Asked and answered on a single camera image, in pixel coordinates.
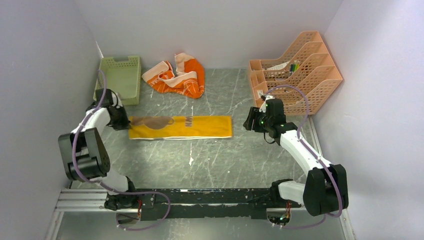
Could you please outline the brown yellow bear towel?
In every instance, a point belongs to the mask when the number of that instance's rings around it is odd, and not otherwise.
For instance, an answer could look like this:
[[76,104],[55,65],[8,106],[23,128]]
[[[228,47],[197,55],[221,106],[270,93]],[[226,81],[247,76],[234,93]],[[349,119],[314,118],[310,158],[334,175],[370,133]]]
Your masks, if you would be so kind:
[[132,116],[131,140],[227,139],[233,136],[230,116]]

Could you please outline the orange plastic file organizer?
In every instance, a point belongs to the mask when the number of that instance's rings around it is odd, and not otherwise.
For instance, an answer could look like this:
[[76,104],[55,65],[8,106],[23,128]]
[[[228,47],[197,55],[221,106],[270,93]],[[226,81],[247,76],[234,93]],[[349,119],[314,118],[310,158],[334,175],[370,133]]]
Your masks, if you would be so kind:
[[[290,65],[295,60],[300,61],[300,66],[290,74]],[[284,69],[267,70],[285,62],[289,63]],[[288,116],[303,115],[306,107],[310,115],[316,114],[343,81],[318,31],[301,32],[277,59],[251,59],[247,78],[253,106],[260,107],[261,96],[269,92],[283,101]]]

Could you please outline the orange and cream towel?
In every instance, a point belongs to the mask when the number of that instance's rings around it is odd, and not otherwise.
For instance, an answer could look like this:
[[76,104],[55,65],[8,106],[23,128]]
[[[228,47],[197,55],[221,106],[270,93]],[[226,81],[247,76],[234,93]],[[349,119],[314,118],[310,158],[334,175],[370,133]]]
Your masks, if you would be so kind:
[[159,93],[177,93],[199,99],[205,92],[205,69],[193,56],[179,53],[174,56],[176,69],[169,61],[161,61],[141,75]]

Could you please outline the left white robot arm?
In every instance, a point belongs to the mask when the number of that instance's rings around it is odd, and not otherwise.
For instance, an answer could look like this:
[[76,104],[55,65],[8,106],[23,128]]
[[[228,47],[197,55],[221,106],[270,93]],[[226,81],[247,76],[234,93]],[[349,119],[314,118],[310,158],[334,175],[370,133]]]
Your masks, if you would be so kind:
[[95,91],[94,101],[85,112],[82,122],[70,133],[58,137],[64,172],[71,181],[96,183],[118,195],[126,208],[139,200],[131,180],[111,167],[111,161],[101,138],[105,127],[115,131],[128,130],[130,120],[120,96],[110,89]]

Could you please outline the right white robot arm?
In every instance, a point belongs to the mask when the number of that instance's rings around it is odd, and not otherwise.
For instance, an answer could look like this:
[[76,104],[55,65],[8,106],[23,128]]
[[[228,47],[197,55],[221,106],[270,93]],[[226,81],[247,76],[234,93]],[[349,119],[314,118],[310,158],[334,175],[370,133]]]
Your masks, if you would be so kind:
[[275,207],[293,201],[305,206],[312,216],[340,216],[349,206],[346,169],[313,149],[299,128],[286,120],[280,99],[270,98],[261,107],[250,107],[243,127],[272,138],[272,143],[286,150],[306,175],[305,183],[293,179],[273,183],[269,199]]

